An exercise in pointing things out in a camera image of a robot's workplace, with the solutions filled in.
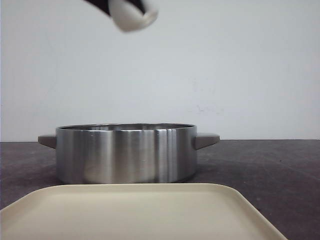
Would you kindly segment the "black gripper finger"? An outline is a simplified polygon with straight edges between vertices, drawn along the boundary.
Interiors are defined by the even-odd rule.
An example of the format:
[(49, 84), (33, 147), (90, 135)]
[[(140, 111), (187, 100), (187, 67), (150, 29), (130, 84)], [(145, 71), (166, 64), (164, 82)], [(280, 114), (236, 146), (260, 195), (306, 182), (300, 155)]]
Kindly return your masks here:
[(133, 4), (137, 9), (139, 9), (142, 13), (146, 12), (145, 4), (142, 0), (129, 0), (131, 4)]
[(92, 6), (94, 6), (95, 8), (99, 9), (108, 17), (111, 17), (108, 0), (85, 0), (85, 1), (91, 4)]

